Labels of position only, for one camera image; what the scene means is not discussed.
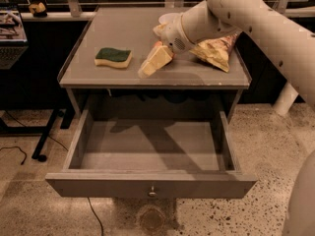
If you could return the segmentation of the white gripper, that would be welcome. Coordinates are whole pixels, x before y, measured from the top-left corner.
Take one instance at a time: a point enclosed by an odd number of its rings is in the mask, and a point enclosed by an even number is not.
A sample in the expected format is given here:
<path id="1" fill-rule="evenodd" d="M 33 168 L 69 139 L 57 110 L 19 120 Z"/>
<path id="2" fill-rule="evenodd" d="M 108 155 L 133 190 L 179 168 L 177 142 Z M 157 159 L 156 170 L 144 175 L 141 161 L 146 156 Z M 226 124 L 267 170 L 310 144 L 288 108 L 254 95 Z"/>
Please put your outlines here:
<path id="1" fill-rule="evenodd" d="M 147 59 L 142 63 L 138 76 L 140 78 L 147 78 L 155 73 L 160 68 L 172 61 L 173 55 L 180 54 L 191 50 L 196 43 L 188 37 L 188 32 L 185 29 L 185 15 L 179 13 L 179 16 L 170 24 L 160 24 L 153 28 L 157 37 L 165 45 L 156 45 Z"/>

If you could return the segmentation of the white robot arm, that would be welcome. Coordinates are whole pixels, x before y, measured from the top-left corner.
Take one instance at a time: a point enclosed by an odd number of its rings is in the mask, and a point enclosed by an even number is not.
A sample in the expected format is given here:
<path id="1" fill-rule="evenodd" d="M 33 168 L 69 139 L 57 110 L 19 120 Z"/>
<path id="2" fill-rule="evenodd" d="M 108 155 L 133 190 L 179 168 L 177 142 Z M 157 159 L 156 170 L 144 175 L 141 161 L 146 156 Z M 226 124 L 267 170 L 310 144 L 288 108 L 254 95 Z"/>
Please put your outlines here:
<path id="1" fill-rule="evenodd" d="M 239 105 L 231 121 L 240 164 L 258 181 L 241 201 L 178 201 L 172 236 L 315 236 L 314 35 L 262 0 L 208 0 L 243 30 L 293 88 L 275 106 Z"/>

